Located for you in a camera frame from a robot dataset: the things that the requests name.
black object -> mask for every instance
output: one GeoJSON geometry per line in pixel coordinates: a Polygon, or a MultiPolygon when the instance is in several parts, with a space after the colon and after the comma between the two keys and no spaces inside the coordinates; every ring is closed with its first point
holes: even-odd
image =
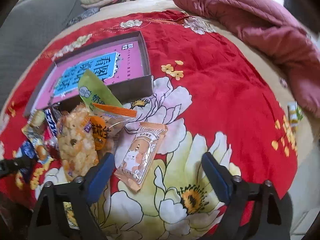
{"type": "Polygon", "coordinates": [[[0,178],[8,176],[9,174],[15,173],[21,168],[30,169],[36,161],[30,159],[27,155],[23,155],[20,158],[12,160],[0,161],[0,178]]]}
{"type": "MultiPolygon", "coordinates": [[[[48,240],[69,239],[73,231],[69,228],[62,202],[71,202],[82,240],[106,240],[89,206],[98,200],[113,165],[113,155],[107,154],[84,178],[77,177],[62,185],[46,182],[34,209],[28,240],[42,240],[43,235],[48,240]]],[[[209,152],[202,157],[202,167],[219,200],[228,205],[215,234],[202,237],[202,240],[290,239],[271,181],[254,184],[245,182],[240,176],[232,176],[209,152]],[[249,224],[240,228],[247,201],[255,201],[255,207],[249,224]]]]}

green snack package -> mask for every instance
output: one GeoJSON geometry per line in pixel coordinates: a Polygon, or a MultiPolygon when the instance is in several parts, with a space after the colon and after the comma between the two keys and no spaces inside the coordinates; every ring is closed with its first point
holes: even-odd
{"type": "Polygon", "coordinates": [[[82,100],[91,111],[94,108],[92,103],[122,107],[110,89],[89,69],[80,78],[78,90],[82,100]]]}

gray fabric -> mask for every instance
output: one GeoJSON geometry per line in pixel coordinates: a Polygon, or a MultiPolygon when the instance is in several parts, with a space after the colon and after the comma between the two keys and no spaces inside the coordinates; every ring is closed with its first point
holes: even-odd
{"type": "Polygon", "coordinates": [[[0,109],[34,58],[84,11],[79,0],[27,0],[11,11],[0,28],[0,109]]]}

pink blanket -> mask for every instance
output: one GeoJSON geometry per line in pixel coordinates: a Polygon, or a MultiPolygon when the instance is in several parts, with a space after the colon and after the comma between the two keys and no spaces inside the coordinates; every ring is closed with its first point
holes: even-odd
{"type": "Polygon", "coordinates": [[[218,20],[267,54],[286,73],[298,104],[320,117],[320,53],[300,23],[273,0],[173,0],[183,10],[218,20]]]}

red fabric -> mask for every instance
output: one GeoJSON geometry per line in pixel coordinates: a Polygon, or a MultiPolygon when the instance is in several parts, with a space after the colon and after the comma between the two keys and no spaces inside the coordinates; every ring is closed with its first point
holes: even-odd
{"type": "Polygon", "coordinates": [[[288,75],[298,104],[320,117],[320,52],[282,5],[273,0],[173,1],[183,10],[218,20],[268,55],[288,75]]]}
{"type": "MultiPolygon", "coordinates": [[[[172,79],[171,83],[173,88],[187,88],[192,95],[192,104],[181,114],[186,129],[193,136],[197,133],[205,136],[208,146],[212,145],[215,133],[222,131],[228,136],[227,143],[232,144],[231,161],[240,167],[242,177],[256,183],[269,179],[279,196],[283,197],[297,170],[296,154],[291,147],[289,157],[286,157],[281,143],[277,151],[271,146],[273,140],[280,141],[282,136],[285,137],[283,130],[275,128],[277,119],[283,123],[283,110],[266,82],[234,44],[218,33],[199,35],[190,28],[184,28],[181,23],[186,17],[177,11],[131,14],[93,23],[55,41],[35,62],[10,100],[14,101],[16,116],[10,117],[7,128],[0,135],[0,141],[4,143],[4,157],[12,158],[12,151],[26,139],[20,131],[27,121],[22,117],[24,108],[57,50],[89,33],[93,36],[85,45],[140,30],[147,44],[155,79],[165,75],[161,65],[174,60],[184,62],[184,77],[180,81],[172,79]],[[114,28],[131,19],[139,19],[143,23],[128,30],[114,28]]],[[[164,156],[157,158],[166,161],[164,156]]],[[[59,166],[60,163],[54,161],[50,168],[59,166]]],[[[117,191],[115,180],[112,177],[112,192],[117,191]]],[[[19,190],[12,176],[0,180],[0,190],[25,206],[32,208],[35,204],[29,186],[19,190]]],[[[243,223],[249,220],[251,209],[252,205],[248,205],[243,223]]]]}

